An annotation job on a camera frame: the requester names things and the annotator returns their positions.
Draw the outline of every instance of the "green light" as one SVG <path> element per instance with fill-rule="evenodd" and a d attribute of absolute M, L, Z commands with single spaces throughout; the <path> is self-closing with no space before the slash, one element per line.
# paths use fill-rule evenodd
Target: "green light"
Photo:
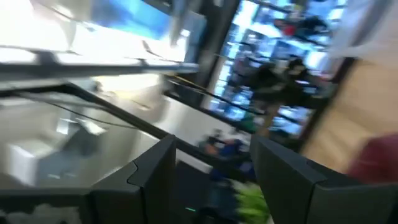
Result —
<path fill-rule="evenodd" d="M 195 209 L 193 209 L 193 208 L 188 208 L 188 207 L 185 207 L 185 209 L 187 209 L 187 210 L 189 210 L 189 211 L 191 211 L 191 212 L 195 212 L 195 211 L 196 211 Z"/>

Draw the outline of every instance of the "red object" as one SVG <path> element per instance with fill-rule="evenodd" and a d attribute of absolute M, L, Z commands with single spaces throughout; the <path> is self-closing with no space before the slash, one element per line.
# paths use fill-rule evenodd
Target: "red object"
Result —
<path fill-rule="evenodd" d="M 347 175 L 366 184 L 398 182 L 398 134 L 370 140 Z"/>
<path fill-rule="evenodd" d="M 294 26 L 286 26 L 284 29 L 284 35 L 294 35 L 296 28 Z"/>

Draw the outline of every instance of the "green plant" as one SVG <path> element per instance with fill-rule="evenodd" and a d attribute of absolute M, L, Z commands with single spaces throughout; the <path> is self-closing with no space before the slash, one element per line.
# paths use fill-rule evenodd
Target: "green plant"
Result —
<path fill-rule="evenodd" d="M 256 184 L 245 184 L 235 189 L 238 191 L 238 213 L 245 224 L 267 223 L 270 213 L 260 187 Z"/>

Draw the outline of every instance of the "cable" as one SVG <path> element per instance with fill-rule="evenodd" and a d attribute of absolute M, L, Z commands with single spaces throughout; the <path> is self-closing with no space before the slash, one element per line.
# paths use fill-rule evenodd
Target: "cable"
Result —
<path fill-rule="evenodd" d="M 81 113 L 79 113 L 79 112 L 73 111 L 73 110 L 71 110 L 71 109 L 68 109 L 68 108 L 66 108 L 66 107 L 64 107 L 64 106 L 61 106 L 61 105 L 57 105 L 57 104 L 55 104 L 55 103 L 47 103 L 47 102 L 43 102 L 43 103 L 56 106 L 57 108 L 64 109 L 64 110 L 66 110 L 66 111 L 69 111 L 69 112 L 71 112 L 71 113 L 74 113 L 74 114 L 76 114 L 76 115 L 82 116 L 82 117 L 84 117 L 84 118 L 88 118 L 88 119 L 90 119 L 90 120 L 93 120 L 93 121 L 96 121 L 96 122 L 99 122 L 99 123 L 108 124 L 108 125 L 112 125 L 112 126 L 117 126 L 117 127 L 121 127 L 121 128 L 129 128 L 129 129 L 136 129 L 136 130 L 139 130 L 138 128 L 135 128 L 135 127 L 133 127 L 133 126 L 123 125 L 123 124 L 115 124 L 115 123 L 110 123 L 110 122 L 107 122 L 107 121 L 102 121 L 102 120 L 100 120 L 100 119 L 92 118 L 92 117 L 90 117 L 90 116 L 81 114 Z"/>

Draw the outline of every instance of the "wooden wall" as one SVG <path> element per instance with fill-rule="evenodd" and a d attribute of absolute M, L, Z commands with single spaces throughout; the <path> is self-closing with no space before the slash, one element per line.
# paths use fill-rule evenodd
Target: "wooden wall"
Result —
<path fill-rule="evenodd" d="M 398 71 L 359 61 L 303 154 L 344 172 L 367 139 L 398 130 Z"/>

